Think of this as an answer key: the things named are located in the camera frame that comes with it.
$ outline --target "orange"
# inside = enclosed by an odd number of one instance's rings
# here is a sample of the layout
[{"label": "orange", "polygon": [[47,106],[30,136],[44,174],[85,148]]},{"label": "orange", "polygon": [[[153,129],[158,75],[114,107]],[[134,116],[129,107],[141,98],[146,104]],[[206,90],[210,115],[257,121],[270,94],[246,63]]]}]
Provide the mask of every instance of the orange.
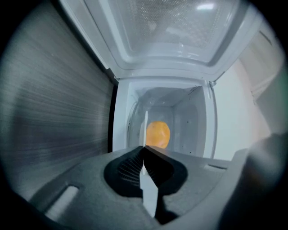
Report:
[{"label": "orange", "polygon": [[151,122],[146,129],[146,145],[165,149],[170,140],[170,129],[165,122]]}]

